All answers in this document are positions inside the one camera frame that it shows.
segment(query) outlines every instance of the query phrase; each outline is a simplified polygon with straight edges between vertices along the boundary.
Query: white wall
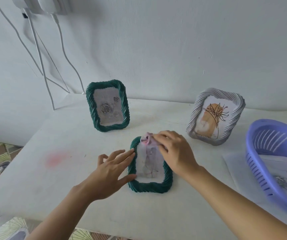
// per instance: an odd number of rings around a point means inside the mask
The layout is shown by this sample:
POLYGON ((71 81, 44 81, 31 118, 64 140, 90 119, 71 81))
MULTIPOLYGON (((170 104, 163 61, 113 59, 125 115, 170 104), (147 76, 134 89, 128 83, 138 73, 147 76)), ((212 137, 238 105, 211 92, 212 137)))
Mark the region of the white wall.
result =
MULTIPOLYGON (((85 87, 121 80, 129 98, 193 102, 203 89, 240 93, 248 108, 287 110, 287 0, 71 0, 59 17, 67 54, 85 87)), ((24 36, 11 0, 0 6, 24 36)), ((49 16, 37 32, 75 92, 49 16)), ((49 58, 46 73, 60 81, 49 58)), ((50 85, 55 104, 65 96, 50 85)), ((0 14, 0 141, 24 145, 51 112, 43 77, 0 14)))

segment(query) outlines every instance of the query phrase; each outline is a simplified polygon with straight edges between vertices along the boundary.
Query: person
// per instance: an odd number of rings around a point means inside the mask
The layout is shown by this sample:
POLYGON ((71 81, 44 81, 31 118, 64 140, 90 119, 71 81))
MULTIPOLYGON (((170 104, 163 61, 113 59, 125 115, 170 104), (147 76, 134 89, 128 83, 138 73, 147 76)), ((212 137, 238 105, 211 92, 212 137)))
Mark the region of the person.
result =
MULTIPOLYGON (((186 180, 206 199, 237 238, 287 239, 286 224, 198 165, 191 147, 182 135, 174 131, 162 131, 153 137, 161 143, 159 150, 173 172, 186 180)), ((93 201, 109 197, 136 178, 135 174, 129 174, 118 179, 134 156, 134 149, 127 152, 118 150, 110 156, 100 155, 97 169, 70 190, 27 240, 68 240, 93 201)))

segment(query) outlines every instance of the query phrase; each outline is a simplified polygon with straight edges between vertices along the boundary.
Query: person's left hand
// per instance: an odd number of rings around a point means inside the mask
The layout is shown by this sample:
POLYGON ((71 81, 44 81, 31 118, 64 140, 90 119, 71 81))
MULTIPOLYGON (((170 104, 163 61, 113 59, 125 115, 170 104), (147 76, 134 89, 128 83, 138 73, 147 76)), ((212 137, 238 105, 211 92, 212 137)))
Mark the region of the person's left hand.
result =
POLYGON ((107 156, 98 157, 98 167, 80 186, 89 196, 89 201, 108 198, 126 183, 134 180, 137 175, 128 174, 118 180, 120 174, 129 166, 135 156, 134 149, 115 151, 107 156))

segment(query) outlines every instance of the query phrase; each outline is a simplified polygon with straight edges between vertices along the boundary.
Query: purple basket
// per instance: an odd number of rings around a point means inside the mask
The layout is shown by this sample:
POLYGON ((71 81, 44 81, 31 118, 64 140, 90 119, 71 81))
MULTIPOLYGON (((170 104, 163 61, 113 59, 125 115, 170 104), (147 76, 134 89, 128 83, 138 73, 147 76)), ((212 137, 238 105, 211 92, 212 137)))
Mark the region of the purple basket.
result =
POLYGON ((287 124, 268 119, 253 122, 246 135, 246 161, 262 190, 287 209, 287 195, 259 155, 287 157, 287 124))

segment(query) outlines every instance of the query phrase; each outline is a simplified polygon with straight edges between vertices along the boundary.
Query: tiled floor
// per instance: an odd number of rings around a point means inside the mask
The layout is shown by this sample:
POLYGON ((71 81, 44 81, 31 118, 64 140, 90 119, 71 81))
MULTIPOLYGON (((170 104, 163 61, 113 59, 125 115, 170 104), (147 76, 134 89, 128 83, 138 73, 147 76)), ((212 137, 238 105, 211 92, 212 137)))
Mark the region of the tiled floor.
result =
MULTIPOLYGON (((0 174, 6 170, 21 149, 16 145, 0 143, 0 174)), ((24 240, 39 224, 38 221, 0 213, 0 240, 24 240)), ((75 229, 69 240, 127 240, 127 238, 75 229)))

